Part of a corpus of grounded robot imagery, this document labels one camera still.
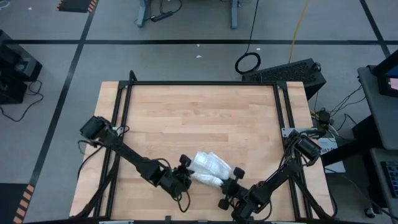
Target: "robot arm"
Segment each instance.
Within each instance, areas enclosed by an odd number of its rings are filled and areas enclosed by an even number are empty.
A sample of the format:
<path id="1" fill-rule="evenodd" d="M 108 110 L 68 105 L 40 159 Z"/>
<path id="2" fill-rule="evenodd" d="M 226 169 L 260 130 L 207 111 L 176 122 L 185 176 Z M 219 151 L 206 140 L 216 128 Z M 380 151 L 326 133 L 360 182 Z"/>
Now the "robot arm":
<path id="1" fill-rule="evenodd" d="M 125 145 L 111 123 L 102 117 L 91 117 L 80 132 L 87 140 L 96 141 L 125 158 L 136 167 L 143 179 L 155 187 L 161 186 L 172 198 L 178 198 L 189 189 L 192 181 L 189 179 L 191 173 L 187 167 L 191 160 L 186 155 L 181 156 L 181 165 L 174 169 L 169 164 L 165 166 L 158 159 L 142 157 Z"/>
<path id="2" fill-rule="evenodd" d="M 238 184 L 238 179 L 243 178 L 244 171 L 237 167 L 234 170 L 236 178 L 224 181 L 221 186 L 225 198 L 220 200 L 218 206 L 227 210 L 229 205 L 233 204 L 232 201 L 237 199 L 238 202 L 234 206 L 231 216 L 238 223 L 249 223 L 253 212 L 259 213 L 269 204 L 273 191 L 289 177 L 294 177 L 301 169 L 301 166 L 292 157 L 294 151 L 300 152 L 301 155 L 309 159 L 306 166 L 313 165 L 319 158 L 320 147 L 304 134 L 292 131 L 284 144 L 286 152 L 288 152 L 284 155 L 285 162 L 267 180 L 260 181 L 250 189 L 246 189 Z"/>

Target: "computer screen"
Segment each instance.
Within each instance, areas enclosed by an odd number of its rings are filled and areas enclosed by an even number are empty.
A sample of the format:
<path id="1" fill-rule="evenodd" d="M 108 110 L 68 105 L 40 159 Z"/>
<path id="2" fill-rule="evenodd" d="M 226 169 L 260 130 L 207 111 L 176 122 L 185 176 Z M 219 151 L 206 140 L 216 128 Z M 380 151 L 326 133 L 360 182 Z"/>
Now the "computer screen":
<path id="1" fill-rule="evenodd" d="M 398 66 L 395 66 L 386 74 L 390 79 L 390 86 L 392 89 L 398 90 Z"/>

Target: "black metal frame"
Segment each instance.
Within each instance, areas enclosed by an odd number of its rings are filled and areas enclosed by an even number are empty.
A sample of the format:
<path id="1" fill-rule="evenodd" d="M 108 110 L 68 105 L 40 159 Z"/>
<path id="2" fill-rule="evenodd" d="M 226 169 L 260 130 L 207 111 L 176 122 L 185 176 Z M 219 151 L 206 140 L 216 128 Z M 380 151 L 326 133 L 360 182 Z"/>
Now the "black metal frame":
<path id="1" fill-rule="evenodd" d="M 121 126 L 126 125 L 126 120 L 127 120 L 127 112 L 129 109 L 129 103 L 130 103 L 130 98 L 131 98 L 131 91 L 132 91 L 132 86 L 133 85 L 236 85 L 236 86 L 250 86 L 250 85 L 256 85 L 256 86 L 272 86 L 274 89 L 274 96 L 275 96 L 275 105 L 276 105 L 276 110 L 278 114 L 278 120 L 279 120 L 279 131 L 280 135 L 282 138 L 282 142 L 284 141 L 284 137 L 282 135 L 282 128 L 285 127 L 284 123 L 284 116 L 282 112 L 282 106 L 280 103 L 280 97 L 279 97 L 279 91 L 278 87 L 280 87 L 283 91 L 284 94 L 284 100 L 285 100 L 285 105 L 286 105 L 286 111 L 287 111 L 287 117 L 289 121 L 289 126 L 291 128 L 294 128 L 294 119 L 293 119 L 293 112 L 292 112 L 292 107 L 290 105 L 290 99 L 289 99 L 289 93 L 287 91 L 287 84 L 286 82 L 185 82 L 185 81 L 137 81 L 134 73 L 130 73 L 130 80 L 129 81 L 119 81 L 118 85 L 118 92 L 116 94 L 116 101 L 114 104 L 114 109 L 113 109 L 113 115 L 112 115 L 112 120 L 111 123 L 112 125 L 116 125 L 117 122 L 117 117 L 118 117 L 118 111 L 120 108 L 120 101 L 121 101 L 121 95 L 123 92 L 123 89 L 127 87 L 127 95 L 126 95 L 126 100 L 124 102 L 124 109 L 123 109 L 123 116 L 121 120 Z M 110 159 L 111 151 L 109 149 L 106 150 L 105 152 L 105 157 L 104 157 L 104 162 L 103 162 L 103 168 L 101 171 L 101 178 L 99 184 L 101 185 L 105 178 L 106 174 L 108 172 L 108 167 L 109 167 L 109 159 Z M 115 155 L 114 162 L 117 162 L 119 165 L 120 161 L 120 156 Z M 303 169 L 298 174 L 300 180 L 305 184 L 305 176 Z M 111 183 L 110 189 L 109 189 L 109 197 L 108 197 L 108 202 L 106 206 L 106 214 L 105 217 L 111 217 L 111 212 L 112 212 L 112 207 L 113 207 L 113 200 L 114 200 L 114 193 L 116 190 L 116 181 L 117 181 L 117 173 L 114 176 L 114 179 Z M 295 220 L 300 220 L 302 217 L 300 216 L 300 209 L 299 209 L 299 203 L 297 200 L 297 191 L 295 188 L 295 182 L 293 181 L 292 178 L 289 179 L 289 187 L 290 187 L 290 196 L 292 198 L 292 205 L 293 205 L 293 211 L 294 211 L 294 217 Z M 306 212 L 306 218 L 312 219 L 312 209 L 307 201 L 306 198 L 304 199 L 304 205 L 305 205 L 305 212 Z M 100 215 L 100 208 L 101 208 L 101 201 L 102 198 L 99 199 L 98 203 L 96 204 L 95 207 L 95 212 L 93 214 L 94 217 L 98 217 Z M 139 223 L 169 223 L 167 220 L 138 220 L 135 222 Z M 191 223 L 192 221 L 178 221 L 179 223 Z M 232 223 L 232 222 L 214 222 L 214 221 L 209 221 L 209 223 Z"/>

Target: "black cable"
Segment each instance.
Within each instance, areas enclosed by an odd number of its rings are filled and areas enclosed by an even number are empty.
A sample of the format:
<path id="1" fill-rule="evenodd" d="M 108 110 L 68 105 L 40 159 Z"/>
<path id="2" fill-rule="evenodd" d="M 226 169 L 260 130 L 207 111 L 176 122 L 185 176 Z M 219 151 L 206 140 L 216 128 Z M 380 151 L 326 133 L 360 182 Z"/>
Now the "black cable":
<path id="1" fill-rule="evenodd" d="M 124 130 L 121 134 L 119 134 L 119 137 L 120 137 L 122 134 L 128 132 L 129 130 L 130 130 L 130 127 L 126 125 L 125 130 Z M 96 144 L 99 145 L 98 142 L 90 142 L 90 141 L 86 141 L 86 140 L 80 140 L 80 141 L 78 141 L 78 148 L 79 148 L 80 153 L 82 153 L 82 154 L 85 154 L 85 153 L 83 152 L 83 150 L 82 150 L 81 147 L 80 147 L 80 143 L 81 143 L 81 142 L 86 143 L 86 144 L 89 144 L 89 145 L 94 146 L 94 147 L 96 147 Z M 89 156 L 81 163 L 81 165 L 80 165 L 80 167 L 79 167 L 79 170 L 78 170 L 78 172 L 77 172 L 77 179 L 79 179 L 81 169 L 82 169 L 83 166 L 86 164 L 86 162 L 87 162 L 90 158 L 92 158 L 95 154 L 97 154 L 97 152 L 99 152 L 102 148 L 104 148 L 104 145 L 101 145 L 101 147 L 100 147 L 99 149 L 97 149 L 96 151 L 94 151 L 93 153 L 91 153 L 91 155 L 89 155 Z"/>
<path id="2" fill-rule="evenodd" d="M 282 169 L 282 165 L 284 164 L 284 161 L 287 159 L 287 157 L 289 157 L 289 156 L 292 156 L 293 155 L 293 152 L 292 150 L 290 150 L 290 149 L 287 149 L 285 152 L 284 152 L 284 154 L 282 155 L 282 158 L 280 159 L 280 162 L 279 162 L 279 165 L 278 165 L 278 169 L 277 169 L 277 171 L 276 171 L 276 175 L 278 175 L 279 173 L 280 173 L 280 171 L 281 171 L 281 169 Z"/>
<path id="3" fill-rule="evenodd" d="M 344 114 L 345 116 L 347 116 L 355 125 L 357 125 L 357 122 L 354 121 L 354 119 L 349 115 L 349 114 Z"/>
<path id="4" fill-rule="evenodd" d="M 103 146 L 99 147 L 95 152 L 93 152 L 91 155 L 89 155 L 89 156 L 81 163 L 81 165 L 80 165 L 80 167 L 79 167 L 79 170 L 78 170 L 78 172 L 77 172 L 77 179 L 79 179 L 81 169 L 82 169 L 83 166 L 86 164 L 86 162 L 87 162 L 91 157 L 93 157 L 97 152 L 99 152 L 102 148 L 103 148 Z"/>
<path id="5" fill-rule="evenodd" d="M 299 189 L 303 193 L 303 197 L 305 197 L 308 200 L 310 206 L 312 207 L 314 212 L 318 215 L 319 219 L 327 219 L 327 220 L 334 219 L 323 210 L 323 208 L 318 204 L 318 202 L 315 200 L 311 192 L 307 189 L 305 184 L 298 178 L 297 175 L 293 175 L 292 178 L 295 184 L 299 187 Z"/>
<path id="6" fill-rule="evenodd" d="M 317 127 L 318 127 L 318 128 L 322 128 L 321 124 L 319 123 L 319 120 L 317 120 L 316 118 L 313 118 L 313 117 L 312 117 L 312 119 L 314 119 L 314 120 L 317 122 Z M 319 138 L 324 137 L 324 138 L 329 139 L 329 141 L 331 141 L 331 142 L 336 142 L 336 141 L 332 140 L 332 138 L 329 138 L 329 137 L 326 137 L 326 136 L 325 136 L 325 135 L 326 135 L 326 132 L 331 133 L 329 129 L 324 129 L 324 128 L 322 128 L 322 129 L 325 130 L 325 132 L 324 132 L 322 135 L 320 135 Z"/>
<path id="7" fill-rule="evenodd" d="M 344 107 L 342 107 L 342 108 L 340 108 L 339 110 L 337 110 L 336 113 L 339 112 L 339 111 L 341 111 L 342 109 L 346 108 L 348 105 L 354 105 L 354 104 L 356 104 L 356 103 L 360 103 L 360 102 L 362 102 L 362 101 L 365 100 L 365 99 L 366 99 L 366 96 L 364 96 L 361 100 L 358 100 L 357 102 L 348 103 L 348 104 L 344 105 Z"/>
<path id="8" fill-rule="evenodd" d="M 114 179 L 116 175 L 116 171 L 118 170 L 119 164 L 114 163 L 112 164 L 112 168 L 109 170 L 109 173 L 107 174 L 104 183 L 98 186 L 97 191 L 93 195 L 93 197 L 90 199 L 90 201 L 86 204 L 86 206 L 83 208 L 79 214 L 77 214 L 75 217 L 81 218 L 81 217 L 88 217 L 94 208 L 95 204 L 97 203 L 98 199 L 103 195 L 104 191 L 106 190 L 108 184 Z"/>
<path id="9" fill-rule="evenodd" d="M 37 91 L 32 90 L 31 87 L 32 87 L 32 84 L 33 84 L 33 83 L 39 83 L 39 84 L 40 84 Z M 34 82 L 31 82 L 31 83 L 29 84 L 28 89 L 29 89 L 30 92 L 32 92 L 32 94 L 26 93 L 25 95 L 29 95 L 29 96 L 39 95 L 39 96 L 40 96 L 40 99 L 38 99 L 38 100 L 36 100 L 35 102 L 31 103 L 31 104 L 26 108 L 26 110 L 25 110 L 24 113 L 22 114 L 21 118 L 19 118 L 19 119 L 14 119 L 14 118 L 12 118 L 11 116 L 7 115 L 7 114 L 4 112 L 4 109 L 0 106 L 1 114 L 3 114 L 6 118 L 10 119 L 10 120 L 13 121 L 13 122 L 20 122 L 22 119 L 24 119 L 24 117 L 25 117 L 27 111 L 29 110 L 29 108 L 30 108 L 31 106 L 35 105 L 36 103 L 38 103 L 38 102 L 40 102 L 40 101 L 42 101 L 42 100 L 44 99 L 44 95 L 40 93 L 40 90 L 42 89 L 42 85 L 43 85 L 43 83 L 42 83 L 41 81 L 38 81 L 38 80 L 36 80 L 36 81 L 34 81 Z"/>
<path id="10" fill-rule="evenodd" d="M 241 75 L 244 75 L 244 74 L 250 73 L 250 72 L 255 72 L 255 71 L 257 71 L 257 70 L 260 68 L 260 65 L 261 65 L 261 57 L 260 57 L 259 54 L 255 53 L 255 52 L 248 53 L 248 52 L 249 52 L 249 48 L 250 48 L 250 44 L 251 44 L 251 39 L 252 39 L 252 36 L 253 36 L 254 24 L 256 23 L 256 17 L 257 17 L 257 9 L 258 9 L 258 7 L 259 7 L 259 0 L 257 0 L 256 10 L 254 11 L 254 18 L 253 18 L 253 24 L 252 24 L 252 26 L 251 26 L 251 31 L 250 31 L 250 39 L 249 39 L 248 49 L 247 49 L 246 52 L 235 62 L 235 71 L 238 72 L 238 73 L 241 74 Z M 257 64 L 256 64 L 256 66 L 254 66 L 254 68 L 252 68 L 252 69 L 250 69 L 250 70 L 248 70 L 248 71 L 245 71 L 245 72 L 240 71 L 240 70 L 239 70 L 239 63 L 242 61 L 242 59 L 244 59 L 244 58 L 246 58 L 247 56 L 250 56 L 250 55 L 255 56 L 255 57 L 257 58 Z"/>
<path id="11" fill-rule="evenodd" d="M 333 207 L 335 209 L 335 212 L 331 215 L 332 218 L 336 218 L 337 213 L 338 213 L 338 208 L 337 208 L 337 203 L 336 203 L 336 199 L 334 198 L 334 196 L 331 194 L 331 191 L 329 190 L 329 195 L 331 198 L 331 202 L 333 204 Z"/>
<path id="12" fill-rule="evenodd" d="M 146 160 L 140 161 L 140 162 L 153 162 L 153 161 L 164 161 L 167 164 L 167 167 L 170 169 L 170 171 L 172 170 L 170 163 L 164 158 L 146 159 Z"/>
<path id="13" fill-rule="evenodd" d="M 343 140 L 346 140 L 346 141 L 355 141 L 355 139 L 344 138 L 344 137 L 341 137 L 341 136 L 339 136 L 337 134 L 335 135 L 335 139 L 336 138 L 340 138 L 340 139 L 343 139 Z"/>
<path id="14" fill-rule="evenodd" d="M 259 221 L 260 222 L 266 221 L 267 219 L 269 219 L 269 217 L 271 217 L 271 213 L 272 213 L 272 202 L 271 202 L 271 200 L 269 200 L 269 213 L 265 218 L 263 218 L 262 220 L 259 220 Z"/>
<path id="15" fill-rule="evenodd" d="M 181 207 L 181 202 L 180 202 L 180 201 L 181 201 L 182 197 L 180 198 L 180 200 L 177 201 L 178 207 L 179 207 L 179 209 L 180 209 L 180 211 L 181 211 L 182 213 L 185 213 L 186 211 L 188 211 L 189 206 L 191 205 L 191 196 L 189 196 L 188 191 L 186 191 L 186 193 L 187 193 L 187 196 L 188 196 L 188 205 L 187 205 L 187 207 L 185 208 L 185 210 L 183 210 L 182 207 Z"/>
<path id="16" fill-rule="evenodd" d="M 181 8 L 182 8 L 182 1 L 181 1 L 181 0 L 179 0 L 179 1 L 180 1 L 180 7 L 178 7 L 177 10 L 172 11 L 173 13 L 176 13 L 176 12 L 178 12 L 179 10 L 181 10 Z M 159 6 L 159 11 L 160 11 L 160 13 L 161 13 L 161 14 L 165 14 L 165 12 L 163 11 L 163 0 L 159 0 L 159 3 L 160 3 L 160 6 Z"/>
<path id="17" fill-rule="evenodd" d="M 346 98 L 344 98 L 343 101 L 341 101 L 339 104 L 337 104 L 333 110 L 329 111 L 330 116 L 332 117 L 332 116 L 336 115 L 337 112 L 339 112 L 340 110 L 346 108 L 347 105 L 344 105 L 344 104 L 349 100 L 349 98 L 350 98 L 352 95 L 354 95 L 354 94 L 355 94 L 357 91 L 359 91 L 360 89 L 362 89 L 362 85 L 360 85 L 358 89 L 354 90 L 352 93 L 350 93 L 348 96 L 346 96 Z"/>
<path id="18" fill-rule="evenodd" d="M 357 122 L 356 121 L 354 121 L 354 119 L 349 115 L 349 114 L 344 114 L 344 121 L 342 122 L 342 124 L 340 125 L 340 127 L 336 130 L 336 131 L 339 131 L 342 127 L 343 127 L 343 125 L 344 125 L 344 123 L 346 122 L 346 120 L 347 120 L 347 117 L 355 124 L 355 125 L 357 125 Z"/>
<path id="19" fill-rule="evenodd" d="M 326 168 L 326 167 L 324 167 L 324 169 L 325 169 L 325 170 L 328 170 L 328 171 L 330 171 L 330 172 L 334 172 L 334 173 L 336 173 L 336 174 L 341 175 L 344 179 L 346 179 L 346 180 L 347 180 L 348 182 L 350 182 L 354 187 L 356 187 L 356 189 L 361 193 L 361 195 L 362 195 L 364 198 L 366 198 L 366 199 L 368 199 L 369 201 L 371 201 L 371 203 L 372 203 L 373 206 L 375 206 L 375 207 L 376 207 L 377 209 L 379 209 L 381 212 L 383 212 L 383 213 L 385 213 L 386 215 L 388 215 L 390 218 L 393 218 L 393 219 L 395 219 L 395 220 L 398 220 L 398 217 L 396 217 L 395 215 L 393 215 L 393 214 L 387 212 L 387 211 L 384 210 L 382 207 L 380 207 L 376 202 L 374 202 L 372 199 L 370 199 L 369 197 L 367 197 L 367 196 L 362 192 L 362 190 L 361 190 L 350 178 L 348 178 L 348 177 L 345 176 L 344 174 L 340 174 L 339 172 L 334 171 L 334 170 L 331 170 L 331 169 L 328 169 L 328 168 Z"/>

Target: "yellow cable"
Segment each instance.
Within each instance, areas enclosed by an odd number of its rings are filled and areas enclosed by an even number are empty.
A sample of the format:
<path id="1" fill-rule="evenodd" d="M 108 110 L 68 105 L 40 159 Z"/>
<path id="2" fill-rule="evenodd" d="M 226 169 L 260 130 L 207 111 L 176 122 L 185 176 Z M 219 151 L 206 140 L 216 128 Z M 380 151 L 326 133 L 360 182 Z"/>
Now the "yellow cable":
<path id="1" fill-rule="evenodd" d="M 290 48 L 289 63 L 290 63 L 290 61 L 292 60 L 292 57 L 293 57 L 294 42 L 296 41 L 297 31 L 299 31 L 301 21 L 303 20 L 304 15 L 305 15 L 305 11 L 307 10 L 308 1 L 309 1 L 309 0 L 306 0 L 306 1 L 305 1 L 305 6 L 304 6 L 304 9 L 303 9 L 303 12 L 301 13 L 300 20 L 298 21 L 298 24 L 297 24 L 297 26 L 296 26 L 296 30 L 294 31 L 293 42 L 292 42 L 292 46 L 291 46 L 291 48 Z"/>

